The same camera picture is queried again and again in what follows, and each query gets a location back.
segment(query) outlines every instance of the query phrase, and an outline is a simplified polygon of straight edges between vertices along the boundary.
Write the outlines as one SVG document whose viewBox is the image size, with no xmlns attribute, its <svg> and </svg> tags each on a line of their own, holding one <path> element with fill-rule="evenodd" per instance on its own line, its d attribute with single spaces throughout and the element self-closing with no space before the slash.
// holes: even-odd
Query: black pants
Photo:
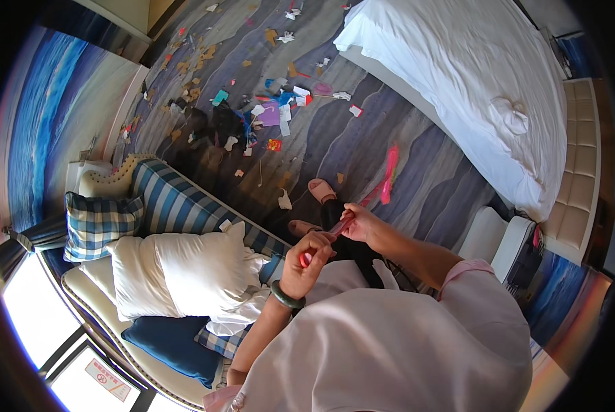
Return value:
<svg viewBox="0 0 615 412">
<path fill-rule="evenodd" d="M 345 210 L 344 202 L 338 199 L 329 199 L 321 206 L 321 226 L 323 230 L 330 230 L 342 217 Z M 360 269 L 362 276 L 369 284 L 369 287 L 383 289 L 383 281 L 371 265 L 374 259 L 381 259 L 380 254 L 371 250 L 364 242 L 352 241 L 348 237 L 340 235 L 331 245 L 337 254 L 330 258 L 329 262 L 336 260 L 354 260 Z"/>
</svg>

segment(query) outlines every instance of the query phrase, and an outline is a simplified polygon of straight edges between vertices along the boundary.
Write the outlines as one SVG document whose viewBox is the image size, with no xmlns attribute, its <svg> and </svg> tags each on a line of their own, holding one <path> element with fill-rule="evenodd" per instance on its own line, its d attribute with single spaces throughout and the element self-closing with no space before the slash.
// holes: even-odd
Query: jade bangle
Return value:
<svg viewBox="0 0 615 412">
<path fill-rule="evenodd" d="M 280 288 L 280 280 L 273 281 L 270 285 L 270 291 L 284 306 L 292 309 L 302 309 L 305 306 L 305 297 L 303 296 L 301 299 L 297 300 L 293 297 L 287 296 Z"/>
</svg>

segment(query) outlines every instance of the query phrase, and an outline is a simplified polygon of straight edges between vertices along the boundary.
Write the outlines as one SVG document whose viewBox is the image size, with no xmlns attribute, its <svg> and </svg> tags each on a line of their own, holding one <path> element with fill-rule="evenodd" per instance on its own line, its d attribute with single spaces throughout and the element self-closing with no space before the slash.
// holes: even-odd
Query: striped upholstery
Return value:
<svg viewBox="0 0 615 412">
<path fill-rule="evenodd" d="M 233 224 L 246 222 L 244 244 L 271 257 L 259 279 L 266 283 L 278 268 L 290 246 L 216 200 L 159 159 L 138 162 L 131 178 L 134 197 L 145 202 L 145 220 L 139 235 L 153 233 L 209 233 L 220 231 L 227 219 Z"/>
</svg>

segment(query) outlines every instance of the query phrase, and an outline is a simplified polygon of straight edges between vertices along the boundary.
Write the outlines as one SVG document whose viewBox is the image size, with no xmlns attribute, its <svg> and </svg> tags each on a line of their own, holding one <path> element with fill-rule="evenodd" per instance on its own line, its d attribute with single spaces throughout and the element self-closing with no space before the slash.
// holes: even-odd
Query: hand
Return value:
<svg viewBox="0 0 615 412">
<path fill-rule="evenodd" d="M 355 216 L 356 218 L 342 234 L 353 241 L 365 242 L 374 249 L 371 243 L 373 243 L 376 235 L 378 235 L 387 224 L 374 216 L 369 210 L 356 203 L 345 203 L 345 210 L 342 212 L 341 219 L 349 216 Z"/>
<path fill-rule="evenodd" d="M 287 252 L 280 278 L 280 288 L 287 296 L 301 299 L 312 290 L 321 268 L 331 256 L 333 251 L 331 243 L 335 239 L 335 236 L 329 233 L 312 231 L 303 236 L 303 239 Z M 300 255 L 310 249 L 316 252 L 312 253 L 310 265 L 303 268 Z"/>
</svg>

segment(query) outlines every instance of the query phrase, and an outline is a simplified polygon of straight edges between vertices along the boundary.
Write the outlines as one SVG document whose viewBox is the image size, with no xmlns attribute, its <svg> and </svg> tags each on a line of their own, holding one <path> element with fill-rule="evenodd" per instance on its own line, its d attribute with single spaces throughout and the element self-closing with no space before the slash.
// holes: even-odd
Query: plaid pillow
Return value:
<svg viewBox="0 0 615 412">
<path fill-rule="evenodd" d="M 239 345 L 244 341 L 244 337 L 246 337 L 252 327 L 253 324 L 250 324 L 246 326 L 246 329 L 232 336 L 216 336 L 204 326 L 200 329 L 200 332 L 197 332 L 193 340 L 214 352 L 220 353 L 226 358 L 233 359 L 236 350 L 239 349 Z"/>
<path fill-rule="evenodd" d="M 105 246 L 122 236 L 133 236 L 143 217 L 143 197 L 111 201 L 65 193 L 67 244 L 64 259 L 81 262 L 108 256 Z"/>
</svg>

